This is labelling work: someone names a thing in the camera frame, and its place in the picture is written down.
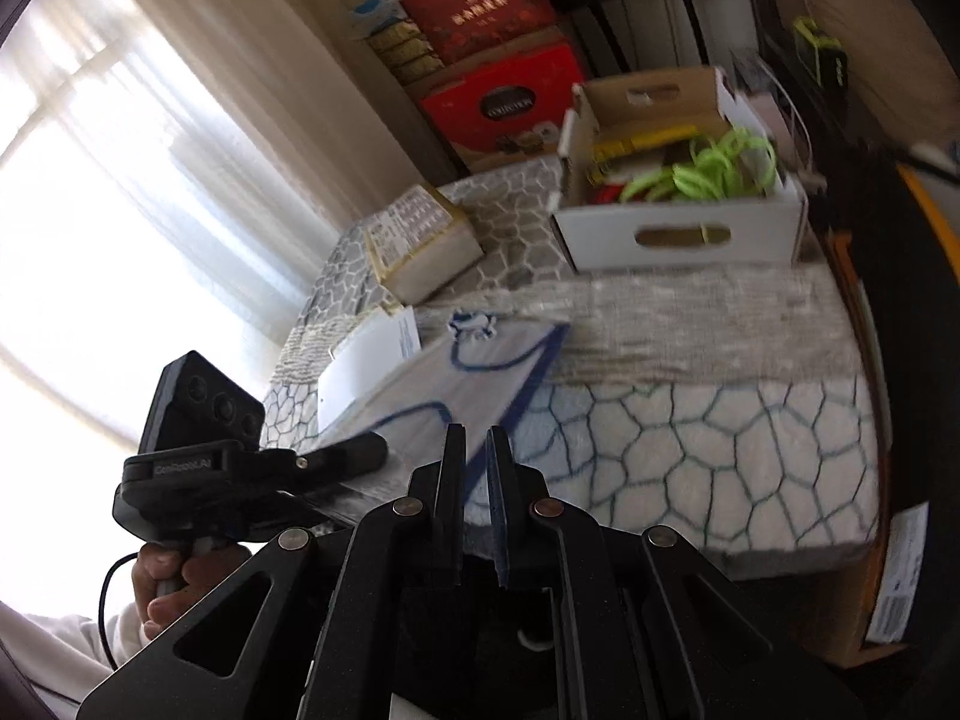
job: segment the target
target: black metal bracket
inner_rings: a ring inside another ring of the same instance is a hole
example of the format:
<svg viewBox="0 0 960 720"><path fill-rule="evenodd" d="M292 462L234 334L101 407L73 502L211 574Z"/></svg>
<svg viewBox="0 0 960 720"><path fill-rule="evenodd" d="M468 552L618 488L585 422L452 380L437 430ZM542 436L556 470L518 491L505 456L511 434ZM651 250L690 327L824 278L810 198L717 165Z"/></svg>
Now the black metal bracket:
<svg viewBox="0 0 960 720"><path fill-rule="evenodd" d="M79 720L389 714L404 587L462 581L466 434L352 532L291 528L83 703ZM549 589L559 720L862 717L856 698L678 533L603 528L488 433L496 569Z"/></svg>

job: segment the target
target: black cable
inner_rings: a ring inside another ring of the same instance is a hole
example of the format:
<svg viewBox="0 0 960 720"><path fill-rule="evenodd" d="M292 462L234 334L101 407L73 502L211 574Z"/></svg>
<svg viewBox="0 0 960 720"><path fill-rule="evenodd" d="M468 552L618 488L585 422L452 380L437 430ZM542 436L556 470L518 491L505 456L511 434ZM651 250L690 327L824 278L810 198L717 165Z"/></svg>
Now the black cable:
<svg viewBox="0 0 960 720"><path fill-rule="evenodd" d="M690 19L690 28L693 29L693 39L697 42L697 50L700 53L700 63L709 65L710 56L707 53L707 41L704 40L704 30L700 28L700 19L697 16L697 9L693 6L693 0L683 0L683 7L686 8L686 16Z"/></svg>
<svg viewBox="0 0 960 720"><path fill-rule="evenodd" d="M616 39L616 33L610 25L610 19L607 18L607 12L603 9L603 4L601 2L591 2L587 8L593 15L593 19L597 22L600 31L603 32L604 39L610 47L616 66L618 66L621 73L630 73L630 63L627 61L627 57L620 47L620 41Z"/></svg>
<svg viewBox="0 0 960 720"><path fill-rule="evenodd" d="M130 555L124 555L120 560L117 560L117 562L109 568L109 571L107 571L107 576L104 577L104 585L100 588L100 606L97 610L97 630L100 632L100 643L104 645L104 652L107 653L107 662L114 671L117 670L117 661L114 661L113 653L110 651L110 644L107 641L107 622L104 621L104 609L107 608L107 590L110 586L110 580L113 579L113 575L117 572L117 569L124 563L136 560L139 554L138 552L131 552Z"/></svg>
<svg viewBox="0 0 960 720"><path fill-rule="evenodd" d="M77 699L75 698L70 698L70 696L65 696L62 693L58 693L54 689L47 688L46 685L35 683L33 680L27 680L27 682L32 685L34 690L42 690L44 693L49 693L51 696L54 696L55 698L59 698L62 702L65 702L66 704L73 704L74 707L80 707L80 704L82 703L80 701L77 701Z"/></svg>
<svg viewBox="0 0 960 720"><path fill-rule="evenodd" d="M597 64L593 59L593 55L590 53L590 48L587 45L587 39L584 38L584 33L582 33L579 26L577 26L577 20L573 18L573 16L570 17L570 23L573 25L573 30L577 33L577 38L580 41L580 48L584 52L584 58L587 60L587 65L589 65L590 75L594 77L594 79L598 79L600 77L600 71L597 69Z"/></svg>

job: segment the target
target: white paper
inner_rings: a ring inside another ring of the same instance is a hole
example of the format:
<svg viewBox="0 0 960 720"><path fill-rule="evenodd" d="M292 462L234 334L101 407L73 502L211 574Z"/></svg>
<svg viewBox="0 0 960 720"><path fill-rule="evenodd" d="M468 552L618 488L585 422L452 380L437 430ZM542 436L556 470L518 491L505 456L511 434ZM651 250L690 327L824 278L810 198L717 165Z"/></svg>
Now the white paper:
<svg viewBox="0 0 960 720"><path fill-rule="evenodd" d="M419 350L414 310L394 316L382 309L341 341L333 361L317 381L317 430L323 432L354 400L373 391L404 360Z"/></svg>
<svg viewBox="0 0 960 720"><path fill-rule="evenodd" d="M890 644L904 638L920 581L929 508L928 503L922 503L890 518L890 541L887 542L883 579L867 630L867 641Z"/></svg>

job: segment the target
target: red box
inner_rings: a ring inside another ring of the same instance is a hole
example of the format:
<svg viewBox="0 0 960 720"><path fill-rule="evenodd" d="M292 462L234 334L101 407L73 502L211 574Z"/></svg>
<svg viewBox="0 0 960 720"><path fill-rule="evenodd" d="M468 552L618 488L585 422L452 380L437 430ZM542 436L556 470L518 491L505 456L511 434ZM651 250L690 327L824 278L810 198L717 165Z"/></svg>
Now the red box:
<svg viewBox="0 0 960 720"><path fill-rule="evenodd" d="M419 103L469 170L483 172L556 151L570 88L583 80L572 48L559 42L469 71Z"/></svg>
<svg viewBox="0 0 960 720"><path fill-rule="evenodd" d="M403 0L445 64L552 25L549 0Z"/></svg>

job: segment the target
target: white label sticker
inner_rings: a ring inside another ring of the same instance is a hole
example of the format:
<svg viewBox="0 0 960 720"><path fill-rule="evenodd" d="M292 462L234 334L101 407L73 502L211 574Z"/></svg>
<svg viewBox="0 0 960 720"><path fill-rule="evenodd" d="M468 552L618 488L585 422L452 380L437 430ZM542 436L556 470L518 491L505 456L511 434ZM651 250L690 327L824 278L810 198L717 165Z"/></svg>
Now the white label sticker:
<svg viewBox="0 0 960 720"><path fill-rule="evenodd" d="M904 638L913 596L920 581L929 509L929 503L922 503L890 518L890 541L887 542L883 579L867 630L867 641L891 644Z"/></svg>
<svg viewBox="0 0 960 720"><path fill-rule="evenodd" d="M390 271L407 254L442 232L451 220L434 196L417 186L373 217L367 231L376 255Z"/></svg>

